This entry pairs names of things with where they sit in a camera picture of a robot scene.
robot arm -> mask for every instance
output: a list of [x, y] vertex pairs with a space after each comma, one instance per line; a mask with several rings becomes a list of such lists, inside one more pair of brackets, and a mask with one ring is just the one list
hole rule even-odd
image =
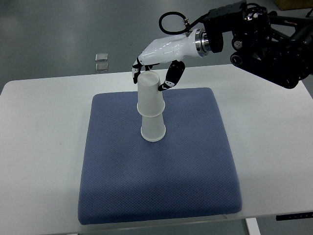
[[[162, 19], [173, 14], [184, 18], [185, 30], [169, 32], [162, 27]], [[202, 23], [204, 29], [191, 32], [197, 23]], [[272, 29], [272, 24], [294, 27], [295, 33], [288, 37]], [[153, 65], [173, 61], [159, 91], [175, 86], [185, 68], [182, 59], [187, 55], [204, 57], [209, 51], [221, 52], [223, 33], [229, 31], [236, 50], [230, 56], [233, 65], [288, 89], [313, 73], [312, 20], [279, 17], [276, 12], [268, 13], [266, 8], [242, 0], [212, 9], [192, 24], [181, 13], [165, 13], [159, 26], [173, 36], [154, 40], [138, 56], [133, 65], [134, 83], [142, 66], [149, 70]]]

blue fabric pad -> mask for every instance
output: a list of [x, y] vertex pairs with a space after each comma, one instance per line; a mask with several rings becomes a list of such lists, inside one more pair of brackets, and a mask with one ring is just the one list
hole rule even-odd
[[100, 224], [239, 212], [238, 176], [209, 88], [163, 92], [166, 135], [140, 134], [137, 92], [93, 98], [78, 219]]

white table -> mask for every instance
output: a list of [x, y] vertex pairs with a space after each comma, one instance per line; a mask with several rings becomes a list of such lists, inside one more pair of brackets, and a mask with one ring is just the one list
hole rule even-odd
[[[166, 70], [157, 70], [164, 79]], [[232, 65], [187, 68], [210, 87], [237, 168], [237, 214], [82, 226], [80, 176], [92, 97], [135, 91], [130, 72], [12, 81], [0, 95], [0, 234], [70, 234], [313, 211], [313, 100]]]

gray floor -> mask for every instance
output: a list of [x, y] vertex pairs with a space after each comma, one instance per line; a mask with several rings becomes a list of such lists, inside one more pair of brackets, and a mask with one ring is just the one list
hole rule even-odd
[[[11, 80], [95, 73], [95, 55], [109, 54], [109, 71], [131, 71], [142, 50], [155, 38], [165, 37], [159, 17], [179, 11], [190, 21], [210, 9], [236, 0], [0, 0], [0, 92]], [[255, 0], [279, 15], [305, 17], [309, 9], [280, 12], [271, 0]], [[164, 20], [169, 30], [182, 28], [181, 20]], [[203, 59], [185, 58], [187, 67], [229, 64], [234, 52], [231, 33], [224, 34], [224, 50]], [[169, 64], [156, 69], [166, 69]], [[304, 80], [313, 95], [313, 78]], [[262, 235], [313, 234], [313, 220], [275, 221], [259, 218]], [[109, 234], [247, 234], [244, 221], [116, 231]]]

paper cup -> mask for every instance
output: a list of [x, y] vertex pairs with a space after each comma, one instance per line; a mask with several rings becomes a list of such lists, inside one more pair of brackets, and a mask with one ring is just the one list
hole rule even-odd
[[149, 118], [164, 111], [165, 103], [162, 92], [158, 91], [160, 78], [156, 72], [145, 71], [138, 76], [138, 112]]
[[150, 142], [156, 142], [165, 136], [166, 128], [164, 125], [163, 114], [156, 117], [142, 116], [141, 135]]

